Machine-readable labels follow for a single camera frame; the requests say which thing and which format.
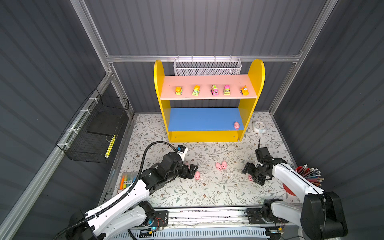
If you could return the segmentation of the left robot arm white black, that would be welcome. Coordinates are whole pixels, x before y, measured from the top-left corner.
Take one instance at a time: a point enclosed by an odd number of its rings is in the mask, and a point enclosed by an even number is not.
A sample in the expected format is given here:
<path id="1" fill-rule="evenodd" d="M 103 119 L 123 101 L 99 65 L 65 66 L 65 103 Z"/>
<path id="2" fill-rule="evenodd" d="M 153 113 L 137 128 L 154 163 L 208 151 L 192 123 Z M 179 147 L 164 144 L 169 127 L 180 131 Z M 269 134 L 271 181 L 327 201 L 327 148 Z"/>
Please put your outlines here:
<path id="1" fill-rule="evenodd" d="M 140 170 L 129 187 L 106 203 L 73 214 L 64 230 L 67 240 L 108 240 L 137 226 L 151 226 L 156 211 L 146 200 L 176 178 L 193 179 L 198 166 L 186 165 L 177 152 L 164 155 L 153 168 Z"/>

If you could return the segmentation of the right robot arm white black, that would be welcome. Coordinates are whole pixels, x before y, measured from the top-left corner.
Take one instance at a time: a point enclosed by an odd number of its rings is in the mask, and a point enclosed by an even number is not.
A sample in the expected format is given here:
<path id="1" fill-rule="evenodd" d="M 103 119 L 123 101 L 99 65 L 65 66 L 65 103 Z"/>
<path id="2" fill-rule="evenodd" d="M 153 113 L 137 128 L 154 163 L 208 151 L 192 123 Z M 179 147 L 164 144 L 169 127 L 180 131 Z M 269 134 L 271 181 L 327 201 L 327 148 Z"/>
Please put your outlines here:
<path id="1" fill-rule="evenodd" d="M 242 174 L 248 174 L 260 186 L 266 181 L 278 179 L 302 202 L 301 206 L 294 206 L 280 199 L 265 200 L 257 213 L 264 222 L 291 222 L 302 228 L 311 240 L 345 237 L 348 234 L 342 201 L 336 193 L 325 192 L 315 186 L 287 161 L 272 157 L 267 148 L 258 148 L 255 154 L 256 164 L 246 163 Z"/>

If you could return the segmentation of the orange toy car green base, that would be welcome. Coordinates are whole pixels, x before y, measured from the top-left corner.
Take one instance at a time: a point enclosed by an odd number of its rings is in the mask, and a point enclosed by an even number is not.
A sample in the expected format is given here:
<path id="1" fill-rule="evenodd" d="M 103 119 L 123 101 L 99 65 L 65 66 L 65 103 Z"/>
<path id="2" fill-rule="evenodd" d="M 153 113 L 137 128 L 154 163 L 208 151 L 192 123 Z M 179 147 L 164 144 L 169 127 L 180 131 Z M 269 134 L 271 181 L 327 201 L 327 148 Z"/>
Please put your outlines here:
<path id="1" fill-rule="evenodd" d="M 175 88 L 175 94 L 176 95 L 182 95 L 182 92 L 183 92 L 183 89 L 182 89 L 182 87 L 176 87 Z"/>

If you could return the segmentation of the green toy car orange top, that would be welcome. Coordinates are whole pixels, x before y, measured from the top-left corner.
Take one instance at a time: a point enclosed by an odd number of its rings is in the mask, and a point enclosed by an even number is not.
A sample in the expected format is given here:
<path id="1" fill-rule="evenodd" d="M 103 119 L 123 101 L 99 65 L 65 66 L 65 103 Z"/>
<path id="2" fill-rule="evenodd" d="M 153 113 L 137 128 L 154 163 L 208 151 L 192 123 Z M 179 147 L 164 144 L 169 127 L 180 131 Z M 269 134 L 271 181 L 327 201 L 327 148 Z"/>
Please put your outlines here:
<path id="1" fill-rule="evenodd" d="M 196 86 L 194 86 L 192 95 L 198 97 L 199 94 L 200 94 L 200 86 L 196 85 Z"/>

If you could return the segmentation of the green truck pink mixer drum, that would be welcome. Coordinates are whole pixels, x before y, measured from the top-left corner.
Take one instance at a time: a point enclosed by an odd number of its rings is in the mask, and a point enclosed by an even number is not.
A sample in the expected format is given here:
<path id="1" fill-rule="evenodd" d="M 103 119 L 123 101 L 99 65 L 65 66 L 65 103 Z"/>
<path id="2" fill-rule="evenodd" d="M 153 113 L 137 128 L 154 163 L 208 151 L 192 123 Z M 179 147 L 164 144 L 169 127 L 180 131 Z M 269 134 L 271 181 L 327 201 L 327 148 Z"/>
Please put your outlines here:
<path id="1" fill-rule="evenodd" d="M 223 93 L 225 96 L 230 96 L 231 95 L 231 89 L 229 85 L 225 85 Z"/>

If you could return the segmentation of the orange yellow toy car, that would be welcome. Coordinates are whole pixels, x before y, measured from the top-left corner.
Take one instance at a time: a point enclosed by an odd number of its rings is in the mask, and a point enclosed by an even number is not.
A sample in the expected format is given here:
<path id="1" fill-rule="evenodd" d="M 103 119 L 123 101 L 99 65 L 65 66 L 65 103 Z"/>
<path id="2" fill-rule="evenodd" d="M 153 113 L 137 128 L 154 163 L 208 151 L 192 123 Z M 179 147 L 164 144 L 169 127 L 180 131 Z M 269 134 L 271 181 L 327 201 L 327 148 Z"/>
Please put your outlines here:
<path id="1" fill-rule="evenodd" d="M 242 96 L 248 96 L 249 95 L 248 88 L 246 86 L 242 87 L 240 90 L 240 93 Z"/>

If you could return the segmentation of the pink truck green striped top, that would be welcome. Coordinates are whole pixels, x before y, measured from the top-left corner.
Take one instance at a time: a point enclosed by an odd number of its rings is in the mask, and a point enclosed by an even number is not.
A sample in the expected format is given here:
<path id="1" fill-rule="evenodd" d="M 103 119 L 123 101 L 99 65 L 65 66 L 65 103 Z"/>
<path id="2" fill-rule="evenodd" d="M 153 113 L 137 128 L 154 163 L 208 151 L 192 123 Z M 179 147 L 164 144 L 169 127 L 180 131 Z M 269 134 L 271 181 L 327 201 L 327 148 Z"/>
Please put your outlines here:
<path id="1" fill-rule="evenodd" d="M 211 85 L 211 94 L 212 96 L 217 96 L 219 94 L 219 90 L 216 85 Z"/>

